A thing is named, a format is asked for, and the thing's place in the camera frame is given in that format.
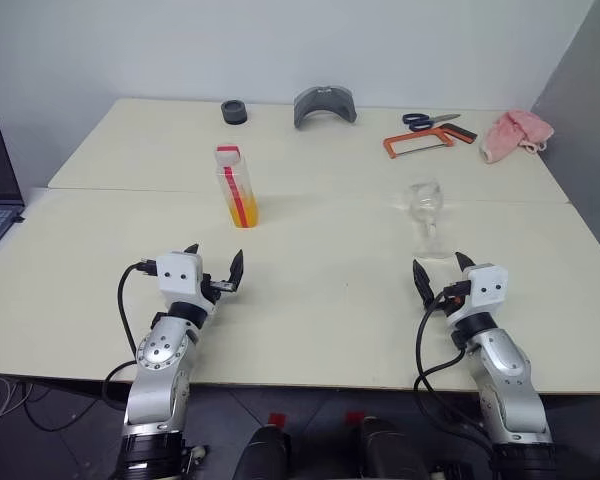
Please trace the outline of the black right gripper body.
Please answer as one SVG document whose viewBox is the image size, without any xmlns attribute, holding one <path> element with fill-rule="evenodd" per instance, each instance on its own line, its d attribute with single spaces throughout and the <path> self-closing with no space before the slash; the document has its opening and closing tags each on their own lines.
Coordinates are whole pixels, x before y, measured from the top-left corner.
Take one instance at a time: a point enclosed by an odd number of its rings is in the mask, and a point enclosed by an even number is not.
<svg viewBox="0 0 600 480">
<path fill-rule="evenodd" d="M 469 280 L 455 282 L 443 289 L 443 299 L 438 303 L 438 308 L 442 310 L 446 316 L 451 316 L 464 305 L 466 297 L 469 294 Z"/>
</svg>

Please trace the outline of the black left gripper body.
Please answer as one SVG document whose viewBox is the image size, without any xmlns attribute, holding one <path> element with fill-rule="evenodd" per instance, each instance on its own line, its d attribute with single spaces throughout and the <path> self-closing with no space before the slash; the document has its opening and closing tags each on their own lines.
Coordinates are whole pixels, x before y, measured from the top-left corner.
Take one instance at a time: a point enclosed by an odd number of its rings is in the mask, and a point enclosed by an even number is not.
<svg viewBox="0 0 600 480">
<path fill-rule="evenodd" d="M 228 280 L 214 281 L 211 275 L 204 273 L 201 282 L 203 297 L 211 303 L 216 303 L 223 293 L 234 293 L 236 291 L 236 278 L 231 275 Z"/>
</svg>

